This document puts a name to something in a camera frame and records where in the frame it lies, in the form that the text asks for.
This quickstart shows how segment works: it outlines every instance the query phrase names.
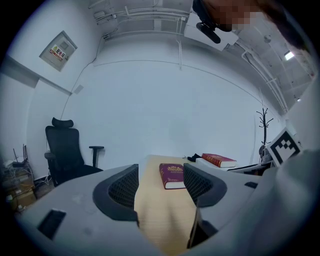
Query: ceiling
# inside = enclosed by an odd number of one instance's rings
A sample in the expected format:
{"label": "ceiling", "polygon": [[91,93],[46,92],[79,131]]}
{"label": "ceiling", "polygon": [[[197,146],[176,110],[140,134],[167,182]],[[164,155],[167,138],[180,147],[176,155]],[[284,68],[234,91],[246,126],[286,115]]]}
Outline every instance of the ceiling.
{"label": "ceiling", "polygon": [[[183,34],[193,0],[87,0],[87,2],[102,34],[105,35],[104,38],[108,40],[110,37],[137,31],[175,33],[176,18],[185,16],[185,21],[181,22]],[[285,60],[285,54],[289,51],[286,40],[276,26],[261,13],[256,15],[250,26],[238,29],[234,33],[239,36],[239,43],[249,47],[274,78],[272,85],[279,88],[287,105],[286,109],[281,109],[285,113],[297,102],[312,80],[306,68],[296,57]],[[243,57],[244,53],[238,44],[228,45],[223,51],[238,58]]]}

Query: warning sticker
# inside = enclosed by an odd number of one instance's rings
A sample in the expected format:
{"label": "warning sticker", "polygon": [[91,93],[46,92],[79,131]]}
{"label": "warning sticker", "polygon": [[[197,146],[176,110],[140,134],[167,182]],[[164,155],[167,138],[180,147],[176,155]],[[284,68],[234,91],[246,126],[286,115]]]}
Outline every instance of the warning sticker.
{"label": "warning sticker", "polygon": [[62,61],[64,56],[66,56],[66,54],[56,44],[50,49],[50,53],[52,53],[60,61]]}

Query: purple book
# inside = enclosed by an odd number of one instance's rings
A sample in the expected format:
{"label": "purple book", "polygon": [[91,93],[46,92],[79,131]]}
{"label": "purple book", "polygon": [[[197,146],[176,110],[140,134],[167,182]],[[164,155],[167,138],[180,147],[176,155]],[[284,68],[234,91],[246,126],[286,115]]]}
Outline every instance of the purple book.
{"label": "purple book", "polygon": [[161,163],[159,171],[166,190],[185,189],[184,167],[182,164]]}

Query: black headset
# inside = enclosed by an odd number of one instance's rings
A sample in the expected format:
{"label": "black headset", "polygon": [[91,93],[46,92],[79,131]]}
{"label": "black headset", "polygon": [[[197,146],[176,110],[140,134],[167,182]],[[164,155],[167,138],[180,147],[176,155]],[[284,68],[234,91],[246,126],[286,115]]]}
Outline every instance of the black headset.
{"label": "black headset", "polygon": [[212,18],[206,10],[203,0],[193,0],[192,8],[201,20],[201,23],[199,22],[196,25],[196,28],[200,30],[202,33],[204,33],[214,43],[220,44],[221,42],[220,37],[215,33],[216,28],[224,32],[230,32],[232,30],[231,25],[217,24],[212,20]]}

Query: chair seat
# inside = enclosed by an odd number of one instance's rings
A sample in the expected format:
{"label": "chair seat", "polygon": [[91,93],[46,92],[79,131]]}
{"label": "chair seat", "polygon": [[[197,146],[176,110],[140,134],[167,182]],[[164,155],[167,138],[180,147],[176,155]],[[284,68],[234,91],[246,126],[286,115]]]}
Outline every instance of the chair seat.
{"label": "chair seat", "polygon": [[95,173],[99,173],[102,171],[103,171],[102,169],[99,169],[90,165],[82,165],[79,168],[73,169],[70,171],[57,172],[56,180],[57,180],[57,183],[60,185],[66,181],[91,175],[91,174],[95,174]]}

